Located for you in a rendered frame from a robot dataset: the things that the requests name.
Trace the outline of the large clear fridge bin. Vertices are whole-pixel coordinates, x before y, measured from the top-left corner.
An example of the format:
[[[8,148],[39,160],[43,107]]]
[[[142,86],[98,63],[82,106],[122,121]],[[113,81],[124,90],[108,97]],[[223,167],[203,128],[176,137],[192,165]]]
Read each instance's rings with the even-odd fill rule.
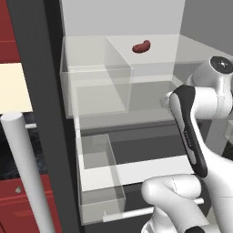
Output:
[[[133,68],[107,36],[63,38],[60,79],[68,117],[128,110]]]

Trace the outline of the white fridge shelf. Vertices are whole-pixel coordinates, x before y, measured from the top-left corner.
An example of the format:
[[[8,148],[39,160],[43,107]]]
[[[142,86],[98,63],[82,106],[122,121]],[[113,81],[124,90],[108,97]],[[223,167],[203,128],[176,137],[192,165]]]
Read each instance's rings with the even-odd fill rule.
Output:
[[[79,171],[83,191],[136,184],[150,177],[193,173],[186,156],[94,168],[85,168],[84,159],[80,158]]]

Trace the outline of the clear glass fridge shelf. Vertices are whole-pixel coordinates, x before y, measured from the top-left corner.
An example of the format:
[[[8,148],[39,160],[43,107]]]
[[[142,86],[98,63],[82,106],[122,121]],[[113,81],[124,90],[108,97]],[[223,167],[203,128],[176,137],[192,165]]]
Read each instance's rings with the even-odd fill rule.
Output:
[[[176,64],[199,64],[211,56],[233,60],[233,55],[184,35],[112,35],[108,39],[133,67],[134,76],[171,75]],[[145,40],[150,41],[149,50],[134,53],[132,47]]]

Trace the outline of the dark grey fridge door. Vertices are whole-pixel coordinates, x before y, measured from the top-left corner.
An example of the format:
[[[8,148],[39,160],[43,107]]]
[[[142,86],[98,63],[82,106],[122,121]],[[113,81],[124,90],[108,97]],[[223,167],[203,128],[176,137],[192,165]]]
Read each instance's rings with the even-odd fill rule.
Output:
[[[6,0],[62,233],[83,233],[77,203],[75,131],[60,83],[60,0]]]

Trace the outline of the small clear fridge bin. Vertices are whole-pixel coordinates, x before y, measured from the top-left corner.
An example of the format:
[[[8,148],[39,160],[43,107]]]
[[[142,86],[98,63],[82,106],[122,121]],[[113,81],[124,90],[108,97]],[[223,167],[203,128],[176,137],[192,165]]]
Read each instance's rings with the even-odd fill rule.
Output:
[[[123,212],[126,196],[108,135],[81,137],[76,146],[81,224]]]

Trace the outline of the grey open fridge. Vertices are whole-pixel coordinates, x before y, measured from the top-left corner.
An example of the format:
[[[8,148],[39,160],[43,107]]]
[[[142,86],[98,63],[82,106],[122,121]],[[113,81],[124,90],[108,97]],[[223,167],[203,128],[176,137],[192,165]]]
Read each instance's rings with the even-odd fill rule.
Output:
[[[233,55],[233,0],[60,0],[60,9],[63,38],[184,35]],[[133,69],[127,111],[102,116],[66,115],[74,124],[76,155],[79,138],[107,134],[117,165],[187,157],[176,120],[164,105],[164,98],[185,84],[206,61],[176,64],[171,75],[163,76],[134,76]],[[198,127],[204,121],[225,123],[232,117],[233,110],[225,118],[199,119],[197,123]],[[212,128],[201,136],[206,146],[221,156],[221,131]],[[79,211],[78,178],[76,161]]]

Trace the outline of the red base cupboard drawers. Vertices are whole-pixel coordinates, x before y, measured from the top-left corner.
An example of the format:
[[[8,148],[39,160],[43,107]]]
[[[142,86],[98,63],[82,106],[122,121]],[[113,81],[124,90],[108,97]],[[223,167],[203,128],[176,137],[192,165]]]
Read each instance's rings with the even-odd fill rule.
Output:
[[[48,175],[40,175],[56,233],[62,233]],[[0,180],[0,233],[39,233],[20,178]]]

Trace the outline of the red wall cupboard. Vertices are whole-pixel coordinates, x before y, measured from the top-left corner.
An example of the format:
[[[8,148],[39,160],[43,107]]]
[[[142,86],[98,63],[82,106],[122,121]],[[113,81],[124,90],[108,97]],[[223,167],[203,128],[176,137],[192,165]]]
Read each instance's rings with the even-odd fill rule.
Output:
[[[0,64],[19,62],[20,57],[6,0],[0,0]]]

